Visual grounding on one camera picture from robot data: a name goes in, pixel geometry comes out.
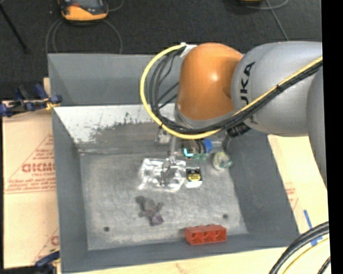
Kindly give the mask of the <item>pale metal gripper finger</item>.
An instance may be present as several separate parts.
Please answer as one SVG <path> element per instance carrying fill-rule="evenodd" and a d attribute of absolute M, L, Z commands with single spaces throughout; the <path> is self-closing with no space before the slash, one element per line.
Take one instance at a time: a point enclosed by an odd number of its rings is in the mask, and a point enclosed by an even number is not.
<path fill-rule="evenodd" d="M 179 167 L 174 159 L 169 160 L 169 184 L 178 184 L 180 178 Z"/>
<path fill-rule="evenodd" d="M 165 187 L 168 180 L 168 173 L 170 168 L 170 162 L 164 161 L 161 168 L 161 187 Z"/>

